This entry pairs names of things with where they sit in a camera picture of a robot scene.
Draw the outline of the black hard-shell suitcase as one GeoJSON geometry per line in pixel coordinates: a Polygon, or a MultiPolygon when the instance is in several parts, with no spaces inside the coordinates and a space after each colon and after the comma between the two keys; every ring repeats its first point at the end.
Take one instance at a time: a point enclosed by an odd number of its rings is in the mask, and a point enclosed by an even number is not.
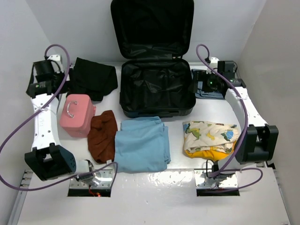
{"type": "Polygon", "coordinates": [[[192,0],[114,0],[121,55],[120,106],[129,118],[189,115],[195,104],[189,50],[192,0]]]}

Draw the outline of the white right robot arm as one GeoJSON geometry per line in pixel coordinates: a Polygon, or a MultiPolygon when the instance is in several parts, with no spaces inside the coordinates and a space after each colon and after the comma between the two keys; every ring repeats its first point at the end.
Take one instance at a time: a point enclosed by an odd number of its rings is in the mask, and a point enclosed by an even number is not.
{"type": "Polygon", "coordinates": [[[226,70],[226,62],[205,61],[206,70],[192,70],[193,81],[202,82],[204,90],[218,91],[233,109],[238,119],[241,134],[234,152],[218,160],[212,167],[211,177],[222,173],[242,170],[252,163],[270,161],[273,158],[279,130],[269,125],[258,113],[242,79],[235,78],[235,72],[226,70]]]}

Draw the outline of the brown terry towel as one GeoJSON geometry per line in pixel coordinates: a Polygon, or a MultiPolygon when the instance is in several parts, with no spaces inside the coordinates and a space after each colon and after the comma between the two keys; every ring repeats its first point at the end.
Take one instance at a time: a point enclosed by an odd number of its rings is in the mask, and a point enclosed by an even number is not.
{"type": "Polygon", "coordinates": [[[88,150],[97,163],[113,161],[115,157],[115,136],[118,131],[112,110],[104,111],[91,119],[87,136],[88,150]]]}

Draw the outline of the metal base plate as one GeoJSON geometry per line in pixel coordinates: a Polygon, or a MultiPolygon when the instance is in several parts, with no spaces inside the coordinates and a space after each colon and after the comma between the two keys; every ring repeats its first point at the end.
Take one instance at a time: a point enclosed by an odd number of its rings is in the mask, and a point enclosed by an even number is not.
{"type": "Polygon", "coordinates": [[[215,178],[209,178],[207,174],[211,169],[194,170],[195,185],[197,189],[231,189],[238,187],[236,174],[220,174],[215,178]]]}
{"type": "Polygon", "coordinates": [[[70,189],[110,189],[113,181],[112,170],[100,170],[92,175],[76,176],[70,180],[70,189]]]}

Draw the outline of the aluminium frame rail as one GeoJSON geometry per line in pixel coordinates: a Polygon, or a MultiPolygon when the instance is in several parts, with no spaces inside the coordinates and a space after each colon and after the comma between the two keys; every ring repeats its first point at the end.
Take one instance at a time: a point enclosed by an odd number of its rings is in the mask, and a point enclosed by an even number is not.
{"type": "Polygon", "coordinates": [[[8,220],[8,225],[16,225],[18,224],[21,212],[22,212],[22,208],[25,202],[25,198],[27,195],[27,189],[30,186],[30,181],[33,175],[33,171],[31,170],[25,170],[23,173],[23,177],[20,183],[20,188],[25,189],[25,191],[19,191],[16,199],[15,199],[15,203],[13,205],[9,220],[8,220]]]}

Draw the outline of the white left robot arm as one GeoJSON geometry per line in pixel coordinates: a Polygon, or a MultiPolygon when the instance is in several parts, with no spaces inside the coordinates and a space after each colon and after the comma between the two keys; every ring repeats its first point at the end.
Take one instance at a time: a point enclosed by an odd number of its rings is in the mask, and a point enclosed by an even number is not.
{"type": "Polygon", "coordinates": [[[65,78],[60,56],[34,62],[32,72],[37,74],[31,75],[26,93],[34,109],[35,133],[32,150],[24,155],[26,164],[42,181],[90,172],[89,160],[76,160],[60,144],[57,111],[63,90],[58,88],[65,78]]]}

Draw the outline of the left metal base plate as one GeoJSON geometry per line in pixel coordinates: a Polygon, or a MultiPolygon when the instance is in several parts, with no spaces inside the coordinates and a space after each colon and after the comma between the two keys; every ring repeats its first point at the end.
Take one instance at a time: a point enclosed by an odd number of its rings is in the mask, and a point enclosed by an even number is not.
{"type": "Polygon", "coordinates": [[[70,189],[110,189],[113,181],[112,170],[100,170],[92,175],[76,176],[70,180],[70,189]]]}

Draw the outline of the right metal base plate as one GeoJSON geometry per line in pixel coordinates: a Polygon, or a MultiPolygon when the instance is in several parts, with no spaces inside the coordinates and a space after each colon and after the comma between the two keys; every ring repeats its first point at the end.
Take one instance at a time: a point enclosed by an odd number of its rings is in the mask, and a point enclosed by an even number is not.
{"type": "Polygon", "coordinates": [[[194,170],[195,185],[197,189],[231,189],[238,187],[236,174],[220,174],[215,178],[209,178],[207,174],[211,169],[194,170]]]}

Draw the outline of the dinosaur print white cloth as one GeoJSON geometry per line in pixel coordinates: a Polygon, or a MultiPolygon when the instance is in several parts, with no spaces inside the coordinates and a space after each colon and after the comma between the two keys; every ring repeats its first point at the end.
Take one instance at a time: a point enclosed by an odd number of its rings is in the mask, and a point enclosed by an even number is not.
{"type": "Polygon", "coordinates": [[[235,124],[228,125],[210,121],[183,122],[183,152],[189,158],[218,161],[234,152],[240,136],[235,124]]]}

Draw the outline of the pink cosmetic case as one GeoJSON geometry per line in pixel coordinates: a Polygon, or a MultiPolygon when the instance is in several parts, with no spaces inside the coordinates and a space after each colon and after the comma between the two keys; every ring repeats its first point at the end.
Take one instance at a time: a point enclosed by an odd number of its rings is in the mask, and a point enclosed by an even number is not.
{"type": "Polygon", "coordinates": [[[60,117],[60,126],[75,138],[86,138],[90,132],[91,119],[96,107],[86,94],[67,96],[60,117]]]}

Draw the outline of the light blue cloth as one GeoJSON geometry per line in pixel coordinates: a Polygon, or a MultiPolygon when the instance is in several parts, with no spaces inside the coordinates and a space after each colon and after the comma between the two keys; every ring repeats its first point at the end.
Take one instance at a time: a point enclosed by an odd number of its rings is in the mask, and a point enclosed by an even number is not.
{"type": "Polygon", "coordinates": [[[168,126],[158,116],[121,122],[115,136],[115,158],[123,173],[155,173],[171,162],[168,126]]]}

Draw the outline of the black garment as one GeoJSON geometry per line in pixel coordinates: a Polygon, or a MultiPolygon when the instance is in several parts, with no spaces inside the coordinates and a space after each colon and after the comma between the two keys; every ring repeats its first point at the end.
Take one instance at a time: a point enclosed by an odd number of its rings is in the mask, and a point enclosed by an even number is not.
{"type": "Polygon", "coordinates": [[[92,101],[102,101],[118,87],[115,67],[79,57],[69,76],[68,94],[85,94],[92,101]]]}

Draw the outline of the grey-blue cloth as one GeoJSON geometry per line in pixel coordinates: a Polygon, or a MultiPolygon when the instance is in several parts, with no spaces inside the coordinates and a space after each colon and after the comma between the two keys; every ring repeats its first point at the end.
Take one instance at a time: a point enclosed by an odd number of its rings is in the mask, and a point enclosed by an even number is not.
{"type": "Polygon", "coordinates": [[[202,89],[198,89],[195,96],[201,99],[224,99],[223,95],[219,92],[205,92],[202,89]]]}

